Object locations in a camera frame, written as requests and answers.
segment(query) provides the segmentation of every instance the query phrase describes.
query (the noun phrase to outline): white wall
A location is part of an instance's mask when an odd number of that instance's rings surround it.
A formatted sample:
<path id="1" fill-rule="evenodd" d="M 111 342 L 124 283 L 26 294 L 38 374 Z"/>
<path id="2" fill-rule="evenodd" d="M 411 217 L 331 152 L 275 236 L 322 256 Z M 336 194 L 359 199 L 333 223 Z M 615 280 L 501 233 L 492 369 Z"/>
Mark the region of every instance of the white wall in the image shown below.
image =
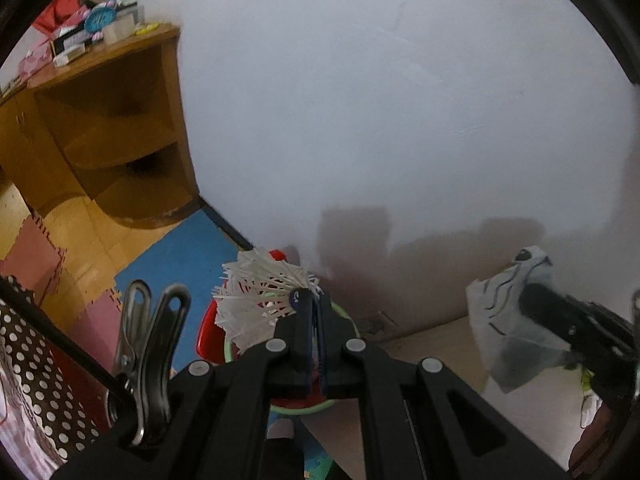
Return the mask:
<path id="1" fill-rule="evenodd" d="M 182 25 L 203 197 L 354 313 L 416 330 L 540 243 L 567 289 L 640 283 L 638 96 L 568 0 L 140 0 Z"/>

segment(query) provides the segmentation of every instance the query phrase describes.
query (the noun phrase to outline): alarm clock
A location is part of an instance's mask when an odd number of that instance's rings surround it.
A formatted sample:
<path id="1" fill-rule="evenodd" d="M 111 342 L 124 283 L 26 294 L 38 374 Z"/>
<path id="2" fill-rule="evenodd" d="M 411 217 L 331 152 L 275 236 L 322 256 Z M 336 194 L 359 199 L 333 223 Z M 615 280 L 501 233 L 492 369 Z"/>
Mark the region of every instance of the alarm clock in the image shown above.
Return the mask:
<path id="1" fill-rule="evenodd" d="M 94 7 L 84 20 L 84 30 L 94 34 L 113 23 L 116 19 L 116 9 L 113 7 Z"/>

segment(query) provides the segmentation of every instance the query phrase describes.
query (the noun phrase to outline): metal clip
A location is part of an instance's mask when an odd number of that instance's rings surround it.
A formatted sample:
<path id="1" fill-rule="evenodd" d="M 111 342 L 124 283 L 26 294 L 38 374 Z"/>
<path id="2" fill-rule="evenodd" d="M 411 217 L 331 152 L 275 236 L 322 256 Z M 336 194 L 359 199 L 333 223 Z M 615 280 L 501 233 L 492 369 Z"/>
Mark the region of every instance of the metal clip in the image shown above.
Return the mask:
<path id="1" fill-rule="evenodd" d="M 151 291 L 142 280 L 131 282 L 122 300 L 120 333 L 113 362 L 113 375 L 133 396 L 138 382 L 136 365 L 142 356 L 151 316 Z M 112 427 L 118 420 L 118 406 L 107 391 L 107 422 Z"/>
<path id="2" fill-rule="evenodd" d="M 171 306 L 174 299 L 180 303 L 175 310 Z M 154 446 L 169 426 L 171 405 L 167 383 L 171 360 L 190 306 L 189 292 L 179 283 L 168 286 L 160 297 L 138 369 L 135 390 L 138 431 L 133 439 L 134 446 Z"/>
<path id="3" fill-rule="evenodd" d="M 179 302 L 175 310 L 171 306 L 174 299 Z M 151 291 L 148 285 L 136 280 L 125 293 L 113 373 L 136 401 L 138 429 L 133 446 L 154 446 L 169 426 L 171 406 L 167 384 L 171 360 L 190 305 L 187 288 L 174 283 L 162 292 L 149 321 Z M 106 411 L 112 426 L 118 420 L 118 406 L 108 393 Z"/>

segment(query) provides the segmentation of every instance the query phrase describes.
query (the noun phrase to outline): polka dot fabric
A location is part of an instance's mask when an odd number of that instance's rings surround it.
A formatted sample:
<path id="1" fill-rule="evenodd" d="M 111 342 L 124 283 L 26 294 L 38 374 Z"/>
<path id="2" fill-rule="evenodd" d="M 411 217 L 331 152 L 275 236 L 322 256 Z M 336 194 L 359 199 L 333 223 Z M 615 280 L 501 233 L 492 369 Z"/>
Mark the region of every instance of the polka dot fabric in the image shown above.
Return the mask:
<path id="1" fill-rule="evenodd" d="M 28 303 L 34 303 L 33 293 L 13 276 L 6 280 Z M 27 405 L 60 458 L 68 460 L 93 442 L 98 437 L 95 424 L 74 398 L 44 339 L 1 300 L 0 342 Z"/>

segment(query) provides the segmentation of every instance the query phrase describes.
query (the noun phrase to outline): black cable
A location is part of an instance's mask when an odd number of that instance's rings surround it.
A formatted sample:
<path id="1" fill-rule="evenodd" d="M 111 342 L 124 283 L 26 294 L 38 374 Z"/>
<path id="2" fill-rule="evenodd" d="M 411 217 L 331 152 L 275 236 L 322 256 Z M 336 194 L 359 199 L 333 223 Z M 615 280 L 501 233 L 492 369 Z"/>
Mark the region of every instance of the black cable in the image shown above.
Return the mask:
<path id="1" fill-rule="evenodd" d="M 12 307 L 25 321 L 40 332 L 41 336 L 76 361 L 87 373 L 107 388 L 119 402 L 131 410 L 136 409 L 133 397 L 107 370 L 102 368 L 98 361 L 71 341 L 43 311 L 28 303 L 6 280 L 0 280 L 0 300 Z"/>

